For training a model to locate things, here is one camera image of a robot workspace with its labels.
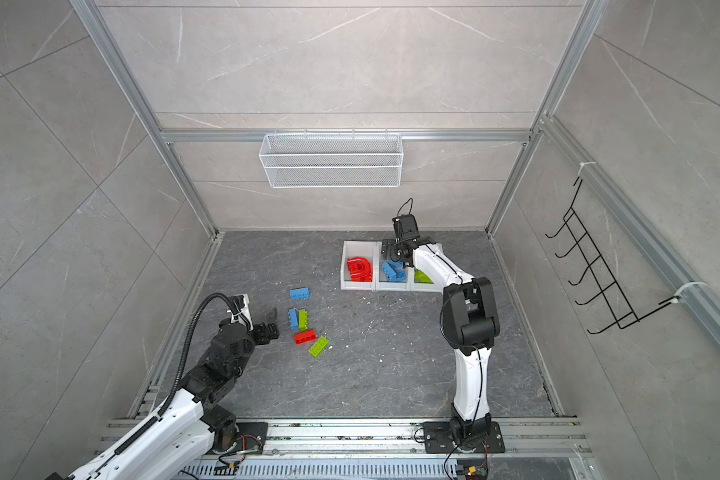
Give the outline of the white three-compartment bin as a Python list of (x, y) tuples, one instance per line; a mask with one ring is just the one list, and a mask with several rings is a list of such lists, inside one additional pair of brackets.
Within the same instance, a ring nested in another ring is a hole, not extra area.
[(345, 241), (340, 268), (342, 290), (441, 293), (423, 271), (387, 258), (388, 241)]

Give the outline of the green lego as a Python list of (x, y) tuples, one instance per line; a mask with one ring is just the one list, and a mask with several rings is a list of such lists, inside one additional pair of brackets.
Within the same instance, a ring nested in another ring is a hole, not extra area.
[(298, 328), (300, 332), (308, 330), (308, 313), (306, 310), (298, 311)]
[(420, 271), (417, 269), (414, 270), (414, 282), (421, 283), (421, 284), (432, 284), (433, 283), (433, 281), (423, 271)]
[(312, 344), (308, 352), (313, 358), (318, 358), (329, 345), (330, 341), (326, 337), (321, 336)]

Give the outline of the red arch lego piece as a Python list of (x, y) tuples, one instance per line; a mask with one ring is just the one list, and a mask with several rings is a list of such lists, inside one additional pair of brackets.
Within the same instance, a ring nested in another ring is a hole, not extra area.
[(349, 258), (346, 264), (352, 282), (365, 283), (373, 280), (372, 262), (367, 258)]

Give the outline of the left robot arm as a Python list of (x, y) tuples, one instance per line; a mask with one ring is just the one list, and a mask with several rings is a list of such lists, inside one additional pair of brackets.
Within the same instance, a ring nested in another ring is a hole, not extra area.
[[(215, 300), (227, 316), (199, 362), (186, 368), (194, 333)], [(180, 359), (166, 398), (104, 452), (67, 474), (67, 479), (170, 479), (211, 450), (227, 452), (240, 437), (236, 416), (220, 405), (258, 346), (279, 338), (278, 310), (255, 323), (246, 294), (205, 297), (186, 329)]]

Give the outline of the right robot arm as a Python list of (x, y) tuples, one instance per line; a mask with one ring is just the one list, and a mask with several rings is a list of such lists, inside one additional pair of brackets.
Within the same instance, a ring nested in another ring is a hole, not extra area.
[(488, 363), (500, 334), (493, 285), (458, 267), (440, 245), (422, 236), (413, 214), (399, 214), (392, 224), (391, 259), (423, 272), (442, 290), (438, 325), (456, 360), (449, 428), (456, 448), (472, 450), (492, 430)]

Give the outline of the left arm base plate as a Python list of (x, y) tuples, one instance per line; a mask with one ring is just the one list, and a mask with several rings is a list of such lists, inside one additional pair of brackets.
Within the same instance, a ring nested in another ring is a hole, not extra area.
[(220, 443), (214, 447), (219, 455), (238, 452), (260, 453), (266, 445), (269, 424), (265, 421), (237, 422), (235, 429), (224, 430)]

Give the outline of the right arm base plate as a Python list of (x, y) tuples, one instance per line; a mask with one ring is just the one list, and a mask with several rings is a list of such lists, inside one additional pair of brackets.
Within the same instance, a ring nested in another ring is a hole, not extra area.
[(466, 433), (451, 422), (424, 422), (414, 434), (423, 443), (428, 454), (463, 453), (505, 453), (506, 447), (500, 425), (492, 421), (489, 427), (473, 428)]

